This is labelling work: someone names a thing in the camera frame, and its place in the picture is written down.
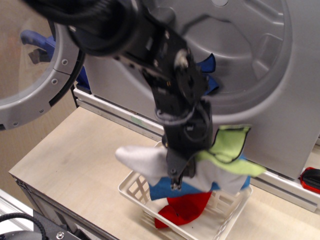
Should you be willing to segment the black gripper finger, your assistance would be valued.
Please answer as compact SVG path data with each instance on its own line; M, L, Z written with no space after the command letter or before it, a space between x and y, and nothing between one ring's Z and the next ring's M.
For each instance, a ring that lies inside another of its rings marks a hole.
M185 165L183 170L183 176L193 178L196 175L196 160L195 158L190 158Z

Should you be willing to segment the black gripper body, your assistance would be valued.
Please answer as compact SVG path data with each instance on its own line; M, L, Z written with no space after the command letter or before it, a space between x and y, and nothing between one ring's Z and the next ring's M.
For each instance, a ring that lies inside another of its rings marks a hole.
M200 101L192 117L185 123L165 125L162 142L167 149L167 174L171 189L180 190L184 168L190 158L213 144L212 107L207 101Z

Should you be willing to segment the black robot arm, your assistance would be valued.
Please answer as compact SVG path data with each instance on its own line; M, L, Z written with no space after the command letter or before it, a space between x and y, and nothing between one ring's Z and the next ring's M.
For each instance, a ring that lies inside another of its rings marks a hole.
M164 128L171 188L196 173L195 153L213 141L209 78L186 41L155 19L139 0L29 0L47 19L68 27L91 56L111 56L138 69L151 88L155 116Z

